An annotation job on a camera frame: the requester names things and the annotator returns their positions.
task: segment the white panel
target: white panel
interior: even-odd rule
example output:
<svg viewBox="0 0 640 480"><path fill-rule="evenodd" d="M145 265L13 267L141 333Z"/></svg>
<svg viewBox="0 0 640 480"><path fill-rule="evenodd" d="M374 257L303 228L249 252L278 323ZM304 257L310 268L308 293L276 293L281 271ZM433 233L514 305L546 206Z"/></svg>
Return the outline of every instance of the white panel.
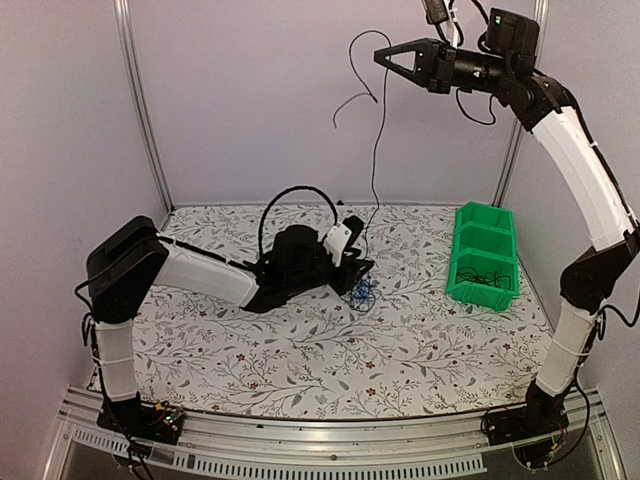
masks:
<svg viewBox="0 0 640 480"><path fill-rule="evenodd" d="M133 370L133 320L97 324L96 343L107 397L114 402L134 398L138 390Z"/></svg>
<svg viewBox="0 0 640 480"><path fill-rule="evenodd" d="M268 201L298 183L336 199L373 201L371 151L381 108L356 100L340 113L338 131L331 116L362 90L347 58L356 34L377 28L394 43L436 36L420 0L131 3L149 109L177 204ZM471 2L457 3L465 46L475 50L484 24ZM533 4L494 2L527 15ZM384 71L372 58L384 46L367 36L354 55L378 97ZM496 105L498 125L482 127L462 116L453 95L428 94L393 74L388 100L378 170L383 202L491 201L509 112ZM486 95L463 101L488 118Z"/></svg>
<svg viewBox="0 0 640 480"><path fill-rule="evenodd" d="M163 212L113 2L5 0L0 40L0 478L35 479L64 392L91 366L72 294L86 256Z"/></svg>
<svg viewBox="0 0 640 480"><path fill-rule="evenodd" d="M640 42L637 3L555 0L541 69L578 98L632 207L640 205ZM560 311L559 278L589 247L577 205L551 159L530 136L524 139L506 207L515 212L518 248L543 304ZM612 302L633 314L639 261L618 282ZM640 479L637 400L640 397L640 329L629 331L611 315L605 343L596 345L583 374L597 384L630 478Z"/></svg>
<svg viewBox="0 0 640 480"><path fill-rule="evenodd" d="M174 245L165 248L169 256L153 281L155 285L202 293L240 307L258 291L253 273Z"/></svg>

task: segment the patterned table surface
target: patterned table surface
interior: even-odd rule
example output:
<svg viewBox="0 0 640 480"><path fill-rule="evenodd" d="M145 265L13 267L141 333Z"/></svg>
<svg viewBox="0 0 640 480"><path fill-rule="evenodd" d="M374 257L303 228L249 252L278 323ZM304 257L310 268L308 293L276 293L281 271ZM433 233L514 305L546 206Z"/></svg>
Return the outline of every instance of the patterned table surface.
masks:
<svg viewBox="0 0 640 480"><path fill-rule="evenodd" d="M338 207L367 219L373 207ZM256 315L176 288L153 287L134 327L147 400L287 418L408 417L523 400L551 330L521 274L507 312L444 294L455 208L383 206L369 229L381 298L351 311L329 287ZM166 233L235 260L255 260L262 207L178 209ZM321 235L322 206L281 206L273 234L303 223Z"/></svg>

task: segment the cable tie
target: cable tie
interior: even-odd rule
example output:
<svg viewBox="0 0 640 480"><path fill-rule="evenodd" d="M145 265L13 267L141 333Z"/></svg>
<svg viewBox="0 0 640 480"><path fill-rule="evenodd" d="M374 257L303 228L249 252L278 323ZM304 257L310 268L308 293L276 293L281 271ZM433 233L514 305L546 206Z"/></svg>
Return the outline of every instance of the cable tie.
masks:
<svg viewBox="0 0 640 480"><path fill-rule="evenodd" d="M94 362L96 362L101 367L108 366L108 365L117 365L118 363L125 363L133 360L133 357L127 357L119 360L110 360L110 361L101 360L100 358L97 358L94 356L92 356L91 358L93 358Z"/></svg>
<svg viewBox="0 0 640 480"><path fill-rule="evenodd" d="M162 239L168 243L169 245L175 245L178 241L178 239L176 237L174 237L173 235L166 235L166 234L162 234Z"/></svg>
<svg viewBox="0 0 640 480"><path fill-rule="evenodd" d="M559 346L562 350L564 350L565 352L574 355L576 357L588 357L589 354L588 353L576 353L572 350L569 350L567 347L565 347L564 345L562 345L560 342L558 342L555 338L551 339L551 343L555 343L557 346Z"/></svg>

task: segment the green storage tray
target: green storage tray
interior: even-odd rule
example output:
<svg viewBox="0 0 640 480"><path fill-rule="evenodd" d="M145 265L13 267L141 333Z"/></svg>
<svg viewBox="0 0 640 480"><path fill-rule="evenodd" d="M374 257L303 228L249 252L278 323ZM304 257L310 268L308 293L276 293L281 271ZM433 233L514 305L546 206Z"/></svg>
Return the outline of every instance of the green storage tray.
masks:
<svg viewBox="0 0 640 480"><path fill-rule="evenodd" d="M453 237L452 256L473 248L501 257L516 258L516 237L508 230L467 222Z"/></svg>
<svg viewBox="0 0 640 480"><path fill-rule="evenodd" d="M456 212L456 232L463 225L473 222L486 227L514 232L513 214L509 210L469 202Z"/></svg>
<svg viewBox="0 0 640 480"><path fill-rule="evenodd" d="M464 274L471 271L478 272L479 275L488 273L489 279L497 276L495 284L498 286L465 280ZM504 312L509 308L511 300L520 294L518 261L469 249L451 261L446 293L462 303Z"/></svg>
<svg viewBox="0 0 640 480"><path fill-rule="evenodd" d="M472 202L456 212L446 293L497 312L520 294L510 211Z"/></svg>

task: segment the black cable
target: black cable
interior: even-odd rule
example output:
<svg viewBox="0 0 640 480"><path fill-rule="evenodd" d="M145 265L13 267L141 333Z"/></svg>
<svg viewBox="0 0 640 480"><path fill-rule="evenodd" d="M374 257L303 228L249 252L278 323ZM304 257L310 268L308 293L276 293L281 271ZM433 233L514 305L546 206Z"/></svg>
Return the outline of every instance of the black cable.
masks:
<svg viewBox="0 0 640 480"><path fill-rule="evenodd" d="M369 34L369 33L375 33L377 35L381 35L382 37L384 37L384 39L387 41L387 43L388 43L388 45L390 47L392 45L391 44L391 40L389 39L389 37L384 32L381 32L380 30L365 30L364 32L361 32L358 35L356 35L353 38L353 40L351 40L351 43L349 44L349 64L351 65L351 69L353 70L353 73L356 76L356 78L364 86L364 88L366 90L366 93L365 92L361 92L359 94L356 94L356 95L352 96L346 102L343 102L342 105L340 105L338 107L336 112L333 114L333 125L334 125L334 127L336 129L338 128L338 126L337 126L337 124L335 122L336 114L338 113L338 111L342 110L346 105L348 105L351 101L355 100L356 98L358 98L358 97L360 97L362 95L367 95L368 94L373 99L373 101L375 103L378 103L378 99L375 97L375 95L373 95L373 92L371 91L369 86L366 84L366 82L362 79L360 74L358 74L358 71L356 70L355 64L353 63L353 45L354 45L354 43L360 37L362 37L363 35ZM382 132L384 131L384 126L385 126L386 121L387 121L387 84L388 84L388 78L389 78L389 69L385 69L384 77L383 77L383 80L382 80L382 120L380 122L380 129L378 130L378 135L376 137L376 141L373 144L373 154L372 154L372 161L371 161L371 193L373 193L373 197L375 198L376 208L373 211L373 213L371 214L371 216L369 217L369 220L367 221L367 225L365 226L365 229L364 229L364 244L365 244L365 255L364 255L364 258L368 258L368 256L369 256L369 226L371 225L371 222L372 222L373 218L376 216L376 214L380 210L380 198L378 197L378 192L376 191L375 180L376 180L376 167L377 167L377 162L378 162L378 146L380 144L380 139L382 138Z"/></svg>
<svg viewBox="0 0 640 480"><path fill-rule="evenodd" d="M482 4L478 0L471 0L471 3L473 3L476 6L478 11L480 12L480 15L482 15L482 19L484 20L484 23L486 25L489 25L489 15L487 15L487 11L484 9Z"/></svg>
<svg viewBox="0 0 640 480"><path fill-rule="evenodd" d="M446 35L442 31L442 27L440 26L440 24L436 23L435 27L436 27L436 32L438 32L438 37L440 37L440 40L442 40L444 43L449 45L449 39L446 37Z"/></svg>
<svg viewBox="0 0 640 480"><path fill-rule="evenodd" d="M456 283L473 282L480 285L505 289L503 280L507 280L508 285L506 289L511 290L512 278L510 275L500 275L497 271L480 274L473 267L462 267L456 272Z"/></svg>
<svg viewBox="0 0 640 480"><path fill-rule="evenodd" d="M466 110L464 109L464 107L462 106L462 102L460 101L460 89L456 88L456 103L458 104L458 108L460 109L460 112L462 112L462 115L465 116L465 118L471 120L472 122L475 122L479 125L484 125L486 127L490 127L491 125L495 125L496 124L496 116L493 113L493 99L495 98L495 95L491 95L489 97L489 114L491 115L491 120L488 122L482 121L482 120L478 120L477 118L473 118L471 115L469 115Z"/></svg>
<svg viewBox="0 0 640 480"><path fill-rule="evenodd" d="M551 462L549 462L549 464L547 465L548 467L562 462L565 458L571 455L580 446L582 439L585 437L585 435L587 434L587 430L589 429L589 419L591 417L591 403L589 402L589 397L584 392L582 387L580 387L580 384L578 383L577 373L573 382L576 386L576 390L578 390L578 392L580 392L580 395L582 395L582 398L584 398L585 404L587 406L587 418L585 418L584 420L584 427L582 427L582 432L580 432L580 436L578 437L578 440L576 441L576 443L574 443L573 446L562 457L557 458L555 460L551 460Z"/></svg>
<svg viewBox="0 0 640 480"><path fill-rule="evenodd" d="M484 32L482 35L478 37L478 42L476 45L478 46L478 50L480 50L481 52L491 54L491 50L489 50L485 45L486 40L487 40L487 32Z"/></svg>
<svg viewBox="0 0 640 480"><path fill-rule="evenodd" d="M196 247L195 245L191 245L190 243L182 242L180 240L174 240L169 237L157 237L161 242L165 242L168 244L175 245L176 247L184 248L185 250L190 250L194 253L199 253L205 257L213 258L214 260L218 260L219 262L227 263L227 259L222 255L218 255L217 253L210 252L209 250L204 250L203 248Z"/></svg>
<svg viewBox="0 0 640 480"><path fill-rule="evenodd" d="M82 344L86 347L88 346L89 341L89 333L91 333L91 318L93 317L93 312L88 311L82 317Z"/></svg>
<svg viewBox="0 0 640 480"><path fill-rule="evenodd" d="M464 45L464 33L462 32L462 27L457 21L453 22L453 24L455 25L456 30L458 30L458 36L460 37L458 40L458 48L460 48Z"/></svg>
<svg viewBox="0 0 640 480"><path fill-rule="evenodd" d="M629 321L625 316L625 314L622 313L622 311L615 305L605 305L604 307L602 307L602 309L600 310L600 314L601 314L600 323L597 326L598 340L600 341L604 340L604 336L607 331L607 310L611 310L613 313L618 315L618 317L620 317L620 320L622 320L622 323L624 323L627 327L629 328L635 327L636 324L638 323L638 319L640 318L640 292L638 293L636 311L633 315L633 320L631 321Z"/></svg>
<svg viewBox="0 0 640 480"><path fill-rule="evenodd" d="M331 212L333 213L333 223L334 223L334 225L338 223L338 211L336 210L336 206L333 204L333 202L331 201L329 196L326 193L324 193L322 190L320 190L317 187L312 187L310 185L296 185L294 187L287 188L286 190L283 190L278 195L276 195L273 198L273 200L271 200L269 202L267 207L264 209L264 212L262 212L262 217L260 217L260 225L258 226L258 253L260 254L260 259L262 259L262 257L264 256L264 250L262 248L262 238L263 238L263 233L264 233L264 221L267 218L267 213L269 213L269 210L271 210L271 208L273 208L273 206L276 204L276 202L278 200L280 200L282 197L284 197L285 195L287 195L287 194L289 194L291 192L297 192L297 191L300 191L300 190L308 190L308 191L315 192L318 195L320 195L325 200L325 202L327 202L329 207L331 208Z"/></svg>

